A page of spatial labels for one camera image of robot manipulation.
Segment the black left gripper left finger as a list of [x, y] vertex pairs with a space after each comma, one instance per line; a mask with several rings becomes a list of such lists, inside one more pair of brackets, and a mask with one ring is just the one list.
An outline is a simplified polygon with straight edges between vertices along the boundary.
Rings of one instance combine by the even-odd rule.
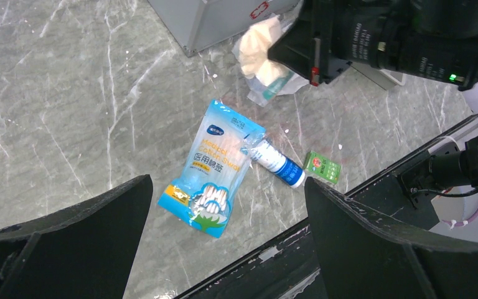
[[142, 175], [0, 229], [0, 298], [122, 298], [152, 193]]

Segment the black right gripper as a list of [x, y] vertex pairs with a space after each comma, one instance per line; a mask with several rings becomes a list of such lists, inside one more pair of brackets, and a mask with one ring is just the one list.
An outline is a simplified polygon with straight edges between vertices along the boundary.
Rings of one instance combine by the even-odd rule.
[[335, 1], [304, 1], [296, 20], [268, 49], [268, 59], [307, 79], [329, 84], [352, 65], [331, 53]]

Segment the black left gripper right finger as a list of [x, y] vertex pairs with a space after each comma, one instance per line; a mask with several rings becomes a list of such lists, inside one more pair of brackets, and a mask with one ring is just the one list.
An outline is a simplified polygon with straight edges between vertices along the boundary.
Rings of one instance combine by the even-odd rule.
[[409, 225], [308, 178], [310, 231], [329, 298], [478, 298], [478, 243]]

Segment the beige latex gloves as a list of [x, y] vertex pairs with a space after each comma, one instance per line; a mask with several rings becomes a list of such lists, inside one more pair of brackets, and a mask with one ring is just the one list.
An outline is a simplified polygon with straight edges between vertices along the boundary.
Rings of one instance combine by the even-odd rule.
[[265, 87], [289, 74], [287, 67], [268, 58], [269, 48], [283, 35], [278, 16], [250, 26], [239, 41], [238, 61], [243, 75]]

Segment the grey plastic divider tray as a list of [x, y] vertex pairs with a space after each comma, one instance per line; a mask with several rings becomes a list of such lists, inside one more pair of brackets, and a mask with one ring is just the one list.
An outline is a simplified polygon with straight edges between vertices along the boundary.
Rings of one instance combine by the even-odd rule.
[[390, 90], [397, 86], [404, 86], [406, 77], [399, 72], [374, 69], [369, 65], [353, 62], [352, 68], [366, 76], [369, 80], [380, 86], [384, 90]]

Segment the blue cotton swab bag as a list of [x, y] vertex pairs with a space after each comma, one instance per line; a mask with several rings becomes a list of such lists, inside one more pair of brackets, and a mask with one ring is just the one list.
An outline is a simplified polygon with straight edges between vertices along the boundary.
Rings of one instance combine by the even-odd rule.
[[218, 100], [210, 102], [184, 168], [158, 200], [191, 227], [219, 238], [251, 164], [248, 149], [266, 130]]

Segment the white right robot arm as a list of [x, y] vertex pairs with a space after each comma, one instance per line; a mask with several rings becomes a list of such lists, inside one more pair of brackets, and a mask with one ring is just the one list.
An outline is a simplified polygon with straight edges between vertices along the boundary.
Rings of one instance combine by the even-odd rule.
[[478, 1], [304, 1], [268, 58], [315, 86], [360, 63], [470, 90]]

